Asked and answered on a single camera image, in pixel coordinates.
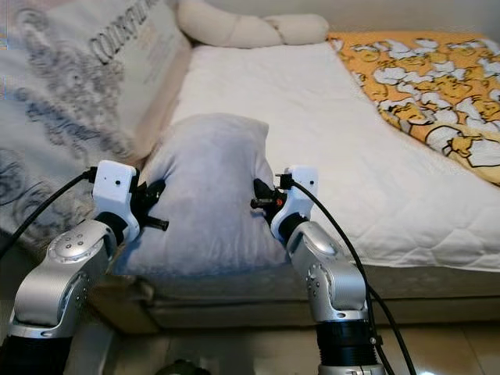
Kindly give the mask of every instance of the bed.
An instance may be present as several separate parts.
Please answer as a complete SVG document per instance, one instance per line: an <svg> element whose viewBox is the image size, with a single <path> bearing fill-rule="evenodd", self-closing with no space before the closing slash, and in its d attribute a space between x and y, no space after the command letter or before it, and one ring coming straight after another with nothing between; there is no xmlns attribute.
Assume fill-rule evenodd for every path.
<svg viewBox="0 0 500 375"><path fill-rule="evenodd" d="M328 43L198 46L173 122L199 113L267 122L276 173L291 164L319 169L319 198L398 321L500 317L498 187L388 126ZM312 218L336 236L319 212ZM162 328L312 323L302 282L286 264L161 283L144 275L140 284Z"/></svg>

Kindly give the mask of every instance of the wall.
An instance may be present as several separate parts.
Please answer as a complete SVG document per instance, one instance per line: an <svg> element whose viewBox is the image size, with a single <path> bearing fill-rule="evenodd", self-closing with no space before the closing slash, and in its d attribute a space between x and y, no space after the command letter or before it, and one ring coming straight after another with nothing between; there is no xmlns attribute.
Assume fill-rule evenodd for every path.
<svg viewBox="0 0 500 375"><path fill-rule="evenodd" d="M334 30L481 32L500 41L499 0L208 0L228 12L317 13Z"/></svg>

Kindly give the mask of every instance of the gray pillow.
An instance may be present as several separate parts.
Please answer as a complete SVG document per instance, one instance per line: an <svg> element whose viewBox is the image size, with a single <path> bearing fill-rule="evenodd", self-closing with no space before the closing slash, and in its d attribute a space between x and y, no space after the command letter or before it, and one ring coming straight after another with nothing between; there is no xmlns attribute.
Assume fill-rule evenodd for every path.
<svg viewBox="0 0 500 375"><path fill-rule="evenodd" d="M253 180L272 186L266 161L268 126L228 115L193 116L174 124L146 163L143 180L166 188L150 215L166 232L145 228L117 259L118 274L151 279L240 273L280 265L286 252L261 212Z"/></svg>

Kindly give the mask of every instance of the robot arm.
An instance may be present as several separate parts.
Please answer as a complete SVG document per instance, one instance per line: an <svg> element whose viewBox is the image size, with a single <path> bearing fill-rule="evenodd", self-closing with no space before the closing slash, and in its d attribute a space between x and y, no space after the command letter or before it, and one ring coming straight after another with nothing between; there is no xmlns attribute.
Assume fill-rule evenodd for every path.
<svg viewBox="0 0 500 375"><path fill-rule="evenodd" d="M104 275L116 248L141 227L166 230L151 218L165 183L138 187L138 171L117 162L98 165L93 197L98 215L55 238L43 262L21 284L0 351L0 372L62 374L88 291Z"/></svg>
<svg viewBox="0 0 500 375"><path fill-rule="evenodd" d="M255 181L257 199L271 231L287 249L291 264L304 280L321 353L320 375L383 375L377 363L366 308L362 274L344 256L341 246L318 224L309 221L311 200L292 181L317 193L315 169L294 166L280 175L280 188Z"/></svg>

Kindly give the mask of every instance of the white pillow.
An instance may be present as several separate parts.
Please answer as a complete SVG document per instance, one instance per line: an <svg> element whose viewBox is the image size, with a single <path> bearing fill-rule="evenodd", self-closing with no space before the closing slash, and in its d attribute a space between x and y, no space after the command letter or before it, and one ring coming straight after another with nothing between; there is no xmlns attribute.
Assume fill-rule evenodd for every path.
<svg viewBox="0 0 500 375"><path fill-rule="evenodd" d="M146 227L117 260L115 273L161 283L283 264L283 246L250 207L255 178L273 186L267 131L265 123L222 113L171 126L141 174L149 184L165 180L149 214L170 225L166 232Z"/></svg>
<svg viewBox="0 0 500 375"><path fill-rule="evenodd" d="M191 47L160 0L10 2L0 30L9 32L0 51L0 227L12 233L99 160L141 163L169 121ZM89 191L60 198L24 239L39 245L78 223L92 209Z"/></svg>
<svg viewBox="0 0 500 375"><path fill-rule="evenodd" d="M261 19L224 12L203 0L180 0L178 19L184 33L216 47L254 48L321 43L328 33L328 22L316 14Z"/></svg>

